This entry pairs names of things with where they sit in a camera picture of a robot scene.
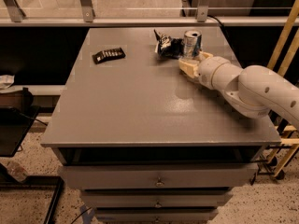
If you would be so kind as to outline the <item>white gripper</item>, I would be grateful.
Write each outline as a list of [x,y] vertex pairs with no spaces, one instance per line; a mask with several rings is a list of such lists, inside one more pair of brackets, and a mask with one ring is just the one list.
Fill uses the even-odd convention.
[[200,51],[200,63],[196,60],[190,60],[185,58],[178,59],[178,65],[181,71],[183,71],[188,77],[196,78],[201,85],[213,90],[212,79],[222,65],[229,63],[228,60],[215,56],[208,52]]

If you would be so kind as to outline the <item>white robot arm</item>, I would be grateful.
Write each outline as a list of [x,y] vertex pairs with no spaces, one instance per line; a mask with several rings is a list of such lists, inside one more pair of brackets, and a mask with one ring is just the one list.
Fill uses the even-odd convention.
[[243,69],[206,52],[179,58],[178,65],[193,81],[218,91],[243,116],[259,119],[272,110],[299,129],[299,89],[276,72],[260,65]]

